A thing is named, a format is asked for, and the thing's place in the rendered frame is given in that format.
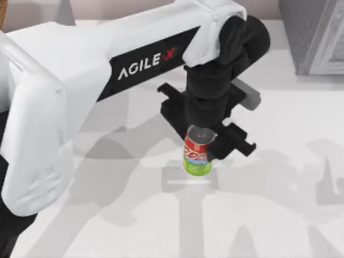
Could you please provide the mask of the wooden cupboard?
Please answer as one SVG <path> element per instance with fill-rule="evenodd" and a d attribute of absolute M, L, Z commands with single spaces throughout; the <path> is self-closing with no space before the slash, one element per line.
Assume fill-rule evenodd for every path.
<path fill-rule="evenodd" d="M 3 29 L 9 0 L 0 0 L 0 30 Z"/>

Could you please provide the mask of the pale grey rounded box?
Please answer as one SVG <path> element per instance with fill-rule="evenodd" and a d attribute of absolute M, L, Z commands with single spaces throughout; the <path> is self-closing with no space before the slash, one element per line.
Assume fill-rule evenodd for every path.
<path fill-rule="evenodd" d="M 260 105 L 261 95 L 257 90 L 238 78 L 234 79 L 232 84 L 246 94 L 240 104 L 247 110 L 253 111 Z"/>

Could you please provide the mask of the grey cabinet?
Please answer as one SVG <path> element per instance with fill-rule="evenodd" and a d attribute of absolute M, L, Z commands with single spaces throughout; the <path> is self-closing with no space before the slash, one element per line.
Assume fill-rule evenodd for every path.
<path fill-rule="evenodd" d="M 297 75 L 344 75 L 344 0 L 279 0 Z"/>

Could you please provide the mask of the red and green can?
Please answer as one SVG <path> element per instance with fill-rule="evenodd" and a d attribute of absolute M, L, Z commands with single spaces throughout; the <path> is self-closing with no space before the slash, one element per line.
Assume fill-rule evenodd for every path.
<path fill-rule="evenodd" d="M 190 125 L 184 138 L 183 167 L 192 176 L 205 176 L 212 169 L 207 149 L 216 138 L 209 128 Z"/>

